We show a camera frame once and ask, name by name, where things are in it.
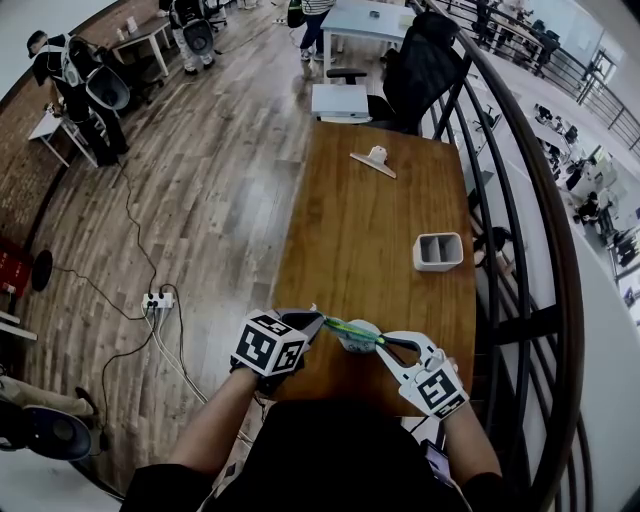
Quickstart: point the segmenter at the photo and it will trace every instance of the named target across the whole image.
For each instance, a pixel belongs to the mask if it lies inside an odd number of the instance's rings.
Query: green object
[[[324,325],[339,338],[355,342],[384,344],[384,338],[374,332],[356,327],[339,318],[324,317]]]

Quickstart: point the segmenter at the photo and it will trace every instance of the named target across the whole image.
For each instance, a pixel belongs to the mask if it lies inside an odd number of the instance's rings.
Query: white box
[[[311,113],[319,117],[368,118],[367,88],[364,85],[313,84]]]
[[[462,263],[462,252],[458,233],[420,235],[413,245],[413,266],[421,272],[446,272]]]
[[[260,375],[292,371],[308,342],[306,334],[258,309],[242,321],[233,357]]]

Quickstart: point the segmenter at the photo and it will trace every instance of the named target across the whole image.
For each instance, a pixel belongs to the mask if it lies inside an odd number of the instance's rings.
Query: table leg
[[[162,58],[162,52],[160,51],[160,47],[158,46],[158,40],[156,39],[156,36],[151,36],[149,38],[149,42],[151,43],[151,49],[153,50],[153,54],[156,56],[156,60],[160,65],[162,74],[164,76],[169,76],[169,70],[167,69],[167,65],[164,63],[164,59]]]
[[[331,69],[331,32],[324,31],[324,83],[330,84],[331,79],[327,77],[327,71]]]
[[[162,29],[162,37],[164,38],[164,44],[167,45],[167,48],[171,48],[171,43],[169,42],[169,36],[167,35],[167,27]]]
[[[120,55],[120,50],[114,49],[113,54],[116,56],[116,59],[118,59],[120,62],[124,64],[124,61],[122,60],[122,55]]]
[[[67,127],[67,125],[65,125],[64,123],[62,123],[62,129],[67,133],[67,135],[69,136],[69,138],[73,141],[73,143],[78,146],[78,149],[80,151],[82,151],[82,153],[84,154],[84,156],[87,157],[87,160],[89,160],[89,162],[91,162],[91,164],[97,169],[98,168],[98,162],[96,162],[93,157],[91,156],[91,154],[87,151],[87,149],[82,145],[82,143],[73,135],[73,133],[71,133],[71,130],[69,130],[69,128]]]
[[[40,140],[44,142],[45,146],[47,146],[51,150],[51,152],[58,157],[58,160],[60,160],[64,165],[69,167],[69,164],[67,163],[67,161],[64,158],[62,158],[62,155],[60,155],[60,153],[58,153],[55,150],[55,148],[51,145],[51,143],[47,140],[46,137],[40,137]]]

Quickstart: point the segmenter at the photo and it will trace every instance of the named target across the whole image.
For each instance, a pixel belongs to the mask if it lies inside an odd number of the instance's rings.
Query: white container
[[[413,266],[420,272],[446,272],[463,260],[458,233],[420,235],[413,245]]]

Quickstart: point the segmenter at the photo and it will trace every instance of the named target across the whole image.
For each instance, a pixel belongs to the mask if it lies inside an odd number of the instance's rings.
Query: power strip
[[[147,309],[171,309],[173,308],[173,294],[164,292],[162,298],[159,293],[148,294],[142,296],[142,308]]]

